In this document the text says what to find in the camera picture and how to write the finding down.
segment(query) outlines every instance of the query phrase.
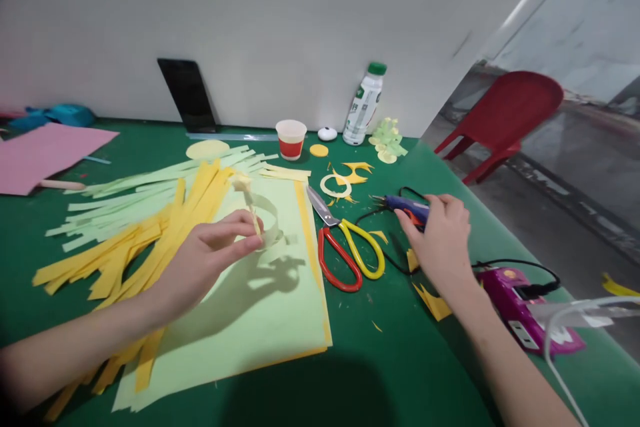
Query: pink paper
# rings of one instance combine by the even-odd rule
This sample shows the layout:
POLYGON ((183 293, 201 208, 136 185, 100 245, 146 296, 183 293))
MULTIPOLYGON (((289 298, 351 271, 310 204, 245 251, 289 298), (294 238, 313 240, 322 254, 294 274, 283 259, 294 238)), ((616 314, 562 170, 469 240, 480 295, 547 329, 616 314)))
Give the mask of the pink paper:
POLYGON ((40 181, 71 167, 118 132, 47 123, 0 142, 0 193, 29 195, 40 181))

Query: water bottle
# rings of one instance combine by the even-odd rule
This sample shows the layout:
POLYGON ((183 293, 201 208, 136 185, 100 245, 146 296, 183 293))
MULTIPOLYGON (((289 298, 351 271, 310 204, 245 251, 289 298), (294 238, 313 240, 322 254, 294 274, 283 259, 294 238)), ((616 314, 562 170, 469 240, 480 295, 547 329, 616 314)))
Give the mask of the water bottle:
POLYGON ((387 72, 384 63, 371 62, 360 88, 351 102, 342 139, 349 145, 360 145, 367 135, 367 127, 380 102, 382 78, 387 72))

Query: green tablecloth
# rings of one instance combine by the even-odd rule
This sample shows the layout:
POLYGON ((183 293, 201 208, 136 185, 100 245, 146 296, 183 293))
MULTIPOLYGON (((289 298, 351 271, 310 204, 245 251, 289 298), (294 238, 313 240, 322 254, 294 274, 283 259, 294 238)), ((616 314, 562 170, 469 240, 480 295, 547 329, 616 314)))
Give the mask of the green tablecloth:
MULTIPOLYGON (((102 165, 82 161, 58 175, 59 179, 103 183, 118 177, 151 171, 185 159, 192 143, 181 125, 132 121, 100 121, 96 127, 121 132, 95 156, 112 161, 102 165)), ((306 146, 315 143, 311 133, 306 146)), ((367 161, 375 166, 367 183, 354 185, 359 203, 340 201, 331 208, 338 218, 355 221, 373 207, 369 195, 395 193, 402 185, 429 193, 451 193, 464 200, 471 212, 469 242, 472 261, 491 258, 534 260, 518 240, 449 171, 433 152, 415 139, 403 145, 411 153, 394 165, 385 165, 366 143, 349 147, 340 139, 328 144, 329 157, 303 152, 295 167, 313 171, 317 187, 331 161, 338 173, 349 173, 341 162, 367 161)), ((276 142, 251 143, 260 153, 277 153, 276 142)), ((277 165, 292 166, 281 159, 277 165)), ((4 344, 39 332, 93 307, 86 300, 85 280, 64 287, 53 297, 31 286, 37 268, 65 257, 61 238, 45 238, 48 228, 65 217, 70 197, 59 191, 37 191, 30 197, 0 197, 3 286, 0 328, 4 344)), ((316 218, 317 227, 321 222, 316 218)), ((367 230, 395 236, 399 250, 406 241, 392 213, 366 219, 367 230)), ((365 261, 373 254, 359 242, 365 261)), ((385 248, 402 259, 398 249, 385 248)), ((136 268, 144 255, 133 265, 136 268)), ((327 248, 327 263, 336 275, 351 281, 346 265, 327 248)), ((536 282, 547 274, 519 266, 536 282)), ((164 398, 138 414, 111 412, 117 385, 102 396, 88 390, 76 393, 59 420, 60 425, 166 425, 236 426, 277 422, 280 425, 492 425, 500 423, 471 347, 454 317, 437 323, 429 315, 409 279, 387 265, 377 281, 365 279, 356 294, 345 294, 325 281, 334 346, 325 354, 264 368, 234 378, 193 388, 164 398), (373 326, 375 322, 381 329, 373 326)), ((564 291, 552 300, 564 300, 564 291)), ((586 350, 559 357, 557 366, 592 426, 632 424, 640 416, 640 369, 605 333, 582 331, 586 350)), ((533 358, 549 377, 544 363, 533 358)), ((523 395, 527 386, 522 385, 523 395)), ((47 404, 32 416, 40 417, 47 404)))

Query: paper cup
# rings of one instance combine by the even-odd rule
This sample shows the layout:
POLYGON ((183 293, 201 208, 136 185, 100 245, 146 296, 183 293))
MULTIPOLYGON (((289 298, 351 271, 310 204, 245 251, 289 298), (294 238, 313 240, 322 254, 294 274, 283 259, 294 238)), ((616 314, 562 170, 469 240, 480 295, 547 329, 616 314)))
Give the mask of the paper cup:
POLYGON ((281 120, 275 124, 280 141, 280 155, 284 160, 298 160, 307 135, 307 126, 297 120, 281 120))

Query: right hand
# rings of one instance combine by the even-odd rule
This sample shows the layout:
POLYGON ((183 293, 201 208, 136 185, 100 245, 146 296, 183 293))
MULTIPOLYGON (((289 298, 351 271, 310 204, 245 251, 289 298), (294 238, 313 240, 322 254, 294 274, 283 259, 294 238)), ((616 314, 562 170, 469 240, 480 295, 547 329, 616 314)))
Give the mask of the right hand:
MULTIPOLYGON (((263 232, 262 220, 258 224, 263 232)), ((158 281, 144 292, 153 305, 153 322, 163 326, 186 314, 227 267, 262 245, 247 210, 236 210, 215 224, 195 226, 158 281), (236 237, 244 238, 236 242, 236 237)))
POLYGON ((422 271, 455 312, 468 293, 482 291, 469 262, 469 211, 451 195, 425 195, 425 199, 430 210, 424 234, 406 213, 396 209, 395 214, 422 271))

